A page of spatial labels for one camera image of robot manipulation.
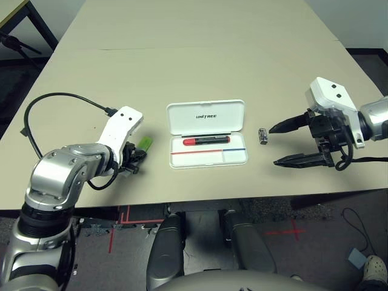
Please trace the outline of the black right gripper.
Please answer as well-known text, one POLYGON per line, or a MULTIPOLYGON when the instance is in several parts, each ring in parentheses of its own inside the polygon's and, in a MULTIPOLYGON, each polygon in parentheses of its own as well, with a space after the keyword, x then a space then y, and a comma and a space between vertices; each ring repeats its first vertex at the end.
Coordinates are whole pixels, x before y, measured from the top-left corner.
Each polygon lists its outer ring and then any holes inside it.
POLYGON ((273 162, 280 167, 334 167, 345 170, 353 159, 353 139, 344 123, 342 113, 334 117, 316 115, 308 110, 302 115, 286 119, 275 124, 269 133, 287 133, 309 126, 319 152, 314 154, 296 154, 285 156, 273 162))

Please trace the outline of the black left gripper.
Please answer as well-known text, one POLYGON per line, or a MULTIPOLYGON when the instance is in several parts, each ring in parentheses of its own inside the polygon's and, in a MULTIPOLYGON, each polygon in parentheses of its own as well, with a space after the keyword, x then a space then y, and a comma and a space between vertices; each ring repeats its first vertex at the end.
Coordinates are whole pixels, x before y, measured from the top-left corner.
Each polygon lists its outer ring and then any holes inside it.
POLYGON ((122 151, 122 170, 134 175, 137 174, 139 172, 137 163, 144 160, 146 156, 146 151, 137 149, 131 142, 126 142, 122 151))

